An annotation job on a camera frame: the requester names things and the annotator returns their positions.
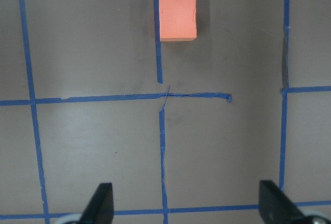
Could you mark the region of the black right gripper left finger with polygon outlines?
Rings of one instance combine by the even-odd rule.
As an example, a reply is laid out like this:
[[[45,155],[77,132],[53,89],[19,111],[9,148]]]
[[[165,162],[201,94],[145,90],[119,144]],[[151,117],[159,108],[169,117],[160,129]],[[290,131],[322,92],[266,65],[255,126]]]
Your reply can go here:
[[[98,185],[82,213],[80,223],[111,224],[113,217],[114,202],[112,183],[101,183]]]

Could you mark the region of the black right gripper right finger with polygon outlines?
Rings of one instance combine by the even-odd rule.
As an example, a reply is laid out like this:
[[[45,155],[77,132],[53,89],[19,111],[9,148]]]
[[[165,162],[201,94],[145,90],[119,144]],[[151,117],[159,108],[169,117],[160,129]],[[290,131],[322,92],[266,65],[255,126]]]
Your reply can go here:
[[[259,182],[259,214],[267,224],[310,223],[310,218],[271,180]]]

